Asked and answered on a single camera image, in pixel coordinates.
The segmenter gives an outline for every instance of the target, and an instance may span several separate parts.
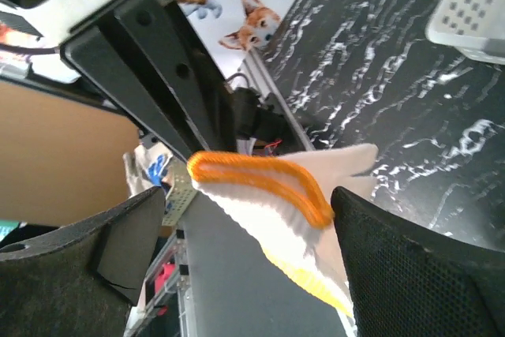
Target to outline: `dog face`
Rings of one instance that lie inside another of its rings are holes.
[[[219,43],[228,49],[248,51],[265,47],[281,22],[280,16],[260,0],[242,0],[245,23],[238,31],[224,36]]]

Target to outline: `brown cardboard panel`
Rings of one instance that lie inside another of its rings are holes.
[[[128,196],[125,117],[0,83],[0,219],[60,226]]]

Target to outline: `black mesh surface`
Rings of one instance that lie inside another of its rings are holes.
[[[457,242],[336,189],[358,335],[505,335],[505,253]]]

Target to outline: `screw hole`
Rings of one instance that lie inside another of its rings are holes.
[[[0,253],[13,253],[13,252],[19,252],[20,250],[26,249],[25,244],[10,244],[7,246],[4,246],[3,248],[0,249]]]
[[[147,27],[148,25],[150,25],[151,21],[152,21],[151,14],[148,11],[143,10],[137,14],[137,23],[139,23],[143,27]]]
[[[184,63],[179,63],[177,66],[175,66],[175,73],[181,79],[188,79],[189,78],[189,67],[187,65],[185,65]]]

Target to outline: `green object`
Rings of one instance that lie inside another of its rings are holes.
[[[0,220],[0,241],[3,240],[7,234],[16,229],[18,225],[19,225],[18,221]]]

